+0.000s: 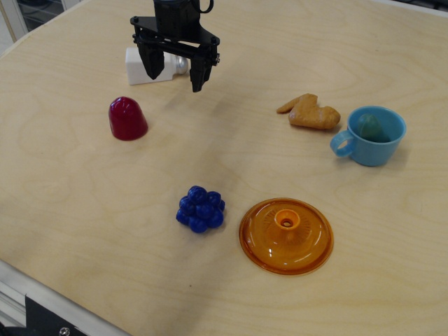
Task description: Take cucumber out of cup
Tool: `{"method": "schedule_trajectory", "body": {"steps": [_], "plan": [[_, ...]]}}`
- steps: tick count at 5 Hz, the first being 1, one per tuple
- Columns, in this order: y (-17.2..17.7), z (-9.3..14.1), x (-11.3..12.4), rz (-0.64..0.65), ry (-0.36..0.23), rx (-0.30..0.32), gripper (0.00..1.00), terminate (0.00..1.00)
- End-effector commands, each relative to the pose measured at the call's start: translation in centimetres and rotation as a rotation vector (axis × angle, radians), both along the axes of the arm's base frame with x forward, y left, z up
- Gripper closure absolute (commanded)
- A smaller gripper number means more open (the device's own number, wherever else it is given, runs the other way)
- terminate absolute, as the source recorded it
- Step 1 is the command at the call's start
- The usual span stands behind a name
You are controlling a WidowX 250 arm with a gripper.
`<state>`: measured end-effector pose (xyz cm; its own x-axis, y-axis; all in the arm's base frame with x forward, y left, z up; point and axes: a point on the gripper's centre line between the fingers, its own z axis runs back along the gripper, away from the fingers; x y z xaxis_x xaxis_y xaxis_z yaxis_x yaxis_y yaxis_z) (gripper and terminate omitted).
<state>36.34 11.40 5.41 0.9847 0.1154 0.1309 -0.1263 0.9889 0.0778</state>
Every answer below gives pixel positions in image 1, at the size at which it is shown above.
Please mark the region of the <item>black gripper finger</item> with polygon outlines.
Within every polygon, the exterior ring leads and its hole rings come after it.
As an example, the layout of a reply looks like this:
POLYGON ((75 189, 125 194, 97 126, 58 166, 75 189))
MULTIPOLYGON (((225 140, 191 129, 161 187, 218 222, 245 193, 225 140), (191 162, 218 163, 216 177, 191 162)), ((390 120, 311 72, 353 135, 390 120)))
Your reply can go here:
POLYGON ((199 49, 199 52, 190 59, 190 65, 192 91, 200 92, 203 84, 209 80, 211 68, 214 65, 214 49, 199 49))
POLYGON ((164 52, 152 45, 138 43, 141 61, 147 75, 155 80, 165 68, 164 52))

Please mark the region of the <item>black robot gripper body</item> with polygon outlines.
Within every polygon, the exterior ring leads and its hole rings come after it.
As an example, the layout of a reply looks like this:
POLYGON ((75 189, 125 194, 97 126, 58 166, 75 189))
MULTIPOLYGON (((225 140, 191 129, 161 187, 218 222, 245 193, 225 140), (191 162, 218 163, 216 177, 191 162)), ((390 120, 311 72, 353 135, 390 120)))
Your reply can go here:
POLYGON ((214 6, 209 2, 206 10, 200 9, 199 1, 154 1, 152 17, 134 16, 134 43, 144 43, 170 53, 191 59, 199 49, 214 49, 214 65, 220 61, 220 39, 200 24, 202 14, 214 6))

